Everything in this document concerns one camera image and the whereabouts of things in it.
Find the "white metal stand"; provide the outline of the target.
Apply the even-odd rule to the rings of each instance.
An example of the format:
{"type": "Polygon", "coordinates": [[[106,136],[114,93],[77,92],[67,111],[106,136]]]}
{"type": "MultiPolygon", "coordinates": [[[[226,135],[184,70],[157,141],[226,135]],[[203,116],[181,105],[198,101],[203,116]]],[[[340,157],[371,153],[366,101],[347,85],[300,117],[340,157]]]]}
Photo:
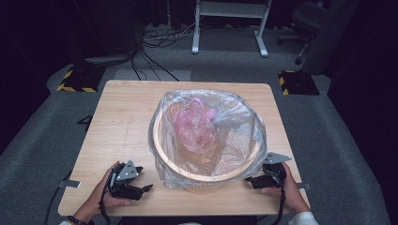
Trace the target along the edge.
{"type": "Polygon", "coordinates": [[[202,16],[234,17],[261,20],[259,29],[255,30],[253,33],[261,56],[268,57],[268,50],[263,40],[263,33],[268,20],[272,1],[273,0],[266,0],[265,4],[252,4],[196,0],[194,11],[195,24],[191,52],[193,54],[199,53],[200,19],[202,16]]]}

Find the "beige wastebasket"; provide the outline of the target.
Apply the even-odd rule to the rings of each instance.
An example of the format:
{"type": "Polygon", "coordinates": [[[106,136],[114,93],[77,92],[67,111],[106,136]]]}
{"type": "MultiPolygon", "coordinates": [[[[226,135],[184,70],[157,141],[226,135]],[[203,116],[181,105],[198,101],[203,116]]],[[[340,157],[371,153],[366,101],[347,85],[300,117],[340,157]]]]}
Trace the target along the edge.
{"type": "Polygon", "coordinates": [[[208,194],[261,170],[267,153],[266,131],[253,109],[241,105],[219,111],[213,119],[216,146],[208,154],[195,154],[177,139],[172,126],[176,110],[176,105],[158,108],[148,131],[150,150],[165,186],[208,194]]]}

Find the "person's left hand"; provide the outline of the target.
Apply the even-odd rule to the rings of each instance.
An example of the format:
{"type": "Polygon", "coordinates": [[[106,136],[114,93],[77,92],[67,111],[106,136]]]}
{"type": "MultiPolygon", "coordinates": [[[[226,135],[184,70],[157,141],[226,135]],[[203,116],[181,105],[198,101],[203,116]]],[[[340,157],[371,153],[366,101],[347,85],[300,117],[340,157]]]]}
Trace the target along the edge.
{"type": "Polygon", "coordinates": [[[114,198],[110,193],[102,194],[104,187],[107,183],[107,179],[112,169],[117,164],[119,164],[118,161],[115,162],[111,166],[111,168],[103,175],[102,179],[97,183],[90,196],[73,215],[75,218],[78,218],[81,221],[88,222],[94,216],[99,215],[100,201],[103,201],[103,205],[106,209],[130,205],[130,201],[128,199],[114,198]]]}

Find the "black base with yellow stripes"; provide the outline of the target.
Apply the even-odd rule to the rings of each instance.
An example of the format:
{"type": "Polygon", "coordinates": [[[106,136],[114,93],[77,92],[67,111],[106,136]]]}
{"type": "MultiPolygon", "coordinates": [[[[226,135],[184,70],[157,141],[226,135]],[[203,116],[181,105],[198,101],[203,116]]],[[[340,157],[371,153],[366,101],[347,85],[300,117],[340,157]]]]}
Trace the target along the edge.
{"type": "Polygon", "coordinates": [[[279,83],[285,96],[308,95],[318,96],[319,91],[313,78],[301,70],[282,70],[278,74],[279,83]]]}
{"type": "Polygon", "coordinates": [[[71,67],[57,87],[57,91],[97,93],[105,67],[85,65],[71,67]]]}

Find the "pink plastic bag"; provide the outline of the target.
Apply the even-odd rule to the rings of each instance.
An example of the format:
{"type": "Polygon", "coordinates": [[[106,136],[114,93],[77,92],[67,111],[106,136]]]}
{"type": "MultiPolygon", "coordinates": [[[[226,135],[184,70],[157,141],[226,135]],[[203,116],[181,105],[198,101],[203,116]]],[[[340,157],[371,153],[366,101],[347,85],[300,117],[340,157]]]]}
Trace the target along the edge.
{"type": "Polygon", "coordinates": [[[173,116],[177,138],[185,148],[195,154],[208,154],[215,149],[215,127],[212,122],[217,115],[200,98],[185,102],[173,116]]]}

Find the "black office chair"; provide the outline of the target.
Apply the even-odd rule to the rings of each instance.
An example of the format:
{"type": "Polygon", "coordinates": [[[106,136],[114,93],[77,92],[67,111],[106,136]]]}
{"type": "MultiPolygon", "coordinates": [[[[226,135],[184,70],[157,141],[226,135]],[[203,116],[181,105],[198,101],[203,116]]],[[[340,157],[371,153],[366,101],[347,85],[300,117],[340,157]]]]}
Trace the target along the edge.
{"type": "Polygon", "coordinates": [[[285,40],[302,40],[305,45],[295,63],[301,63],[302,54],[309,49],[306,61],[298,71],[289,71],[294,78],[312,78],[320,75],[338,47],[344,32],[355,14],[360,0],[305,1],[292,12],[292,28],[296,36],[280,36],[278,45],[285,40]]]}

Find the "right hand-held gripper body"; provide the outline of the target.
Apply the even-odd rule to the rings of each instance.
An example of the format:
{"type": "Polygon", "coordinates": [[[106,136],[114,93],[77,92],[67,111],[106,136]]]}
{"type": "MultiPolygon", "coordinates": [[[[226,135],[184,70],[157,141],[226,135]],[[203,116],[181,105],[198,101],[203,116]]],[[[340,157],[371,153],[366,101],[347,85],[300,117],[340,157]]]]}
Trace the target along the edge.
{"type": "Polygon", "coordinates": [[[266,178],[266,188],[280,188],[284,184],[286,172],[282,163],[291,159],[292,158],[289,156],[278,153],[267,153],[263,164],[263,172],[266,178]]]}

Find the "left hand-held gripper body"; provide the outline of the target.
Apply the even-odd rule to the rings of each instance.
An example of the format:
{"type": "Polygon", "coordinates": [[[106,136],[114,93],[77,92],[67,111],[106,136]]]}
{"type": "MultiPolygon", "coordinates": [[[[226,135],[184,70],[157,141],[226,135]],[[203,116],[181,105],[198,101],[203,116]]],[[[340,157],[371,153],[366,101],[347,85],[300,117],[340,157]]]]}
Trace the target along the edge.
{"type": "Polygon", "coordinates": [[[117,164],[111,171],[108,189],[115,198],[139,201],[144,193],[130,183],[139,175],[136,174],[133,161],[117,164]]]}

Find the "clear plastic bin liner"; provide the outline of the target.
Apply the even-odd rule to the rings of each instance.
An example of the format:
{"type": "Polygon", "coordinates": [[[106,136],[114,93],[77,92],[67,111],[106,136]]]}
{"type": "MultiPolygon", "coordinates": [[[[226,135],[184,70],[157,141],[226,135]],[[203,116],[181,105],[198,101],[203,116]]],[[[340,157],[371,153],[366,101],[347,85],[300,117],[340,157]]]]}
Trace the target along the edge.
{"type": "Polygon", "coordinates": [[[259,173],[267,154],[261,116],[244,98],[223,90],[165,93],[150,121],[148,144],[169,188],[247,178],[259,173]]]}

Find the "person's right hand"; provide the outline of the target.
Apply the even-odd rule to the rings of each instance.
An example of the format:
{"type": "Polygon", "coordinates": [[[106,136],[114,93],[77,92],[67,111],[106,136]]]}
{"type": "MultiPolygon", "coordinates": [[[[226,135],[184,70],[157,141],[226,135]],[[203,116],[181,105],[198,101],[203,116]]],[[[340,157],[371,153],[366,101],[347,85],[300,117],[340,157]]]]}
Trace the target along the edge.
{"type": "Polygon", "coordinates": [[[285,192],[285,206],[289,208],[295,215],[304,212],[310,212],[311,209],[309,205],[304,201],[298,185],[292,176],[290,168],[283,162],[283,168],[286,173],[286,178],[284,180],[284,192],[285,192]]]}

